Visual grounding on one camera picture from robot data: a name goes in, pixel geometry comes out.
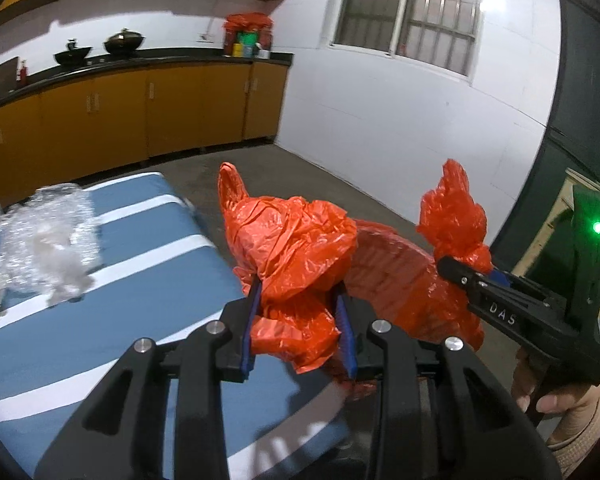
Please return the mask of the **person right hand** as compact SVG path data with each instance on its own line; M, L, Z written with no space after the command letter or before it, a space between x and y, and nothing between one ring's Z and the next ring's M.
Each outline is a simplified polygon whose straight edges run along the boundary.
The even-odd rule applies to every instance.
M530 367L528 352L524 348L518 349L516 359L517 365L510 392L521 411L525 412L532 404L532 396L538 388L539 379ZM577 437L592 422L598 402L600 402L600 384L560 387L541 396L535 401L536 410L544 415L560 416L560 422L546 439L546 443L555 445Z

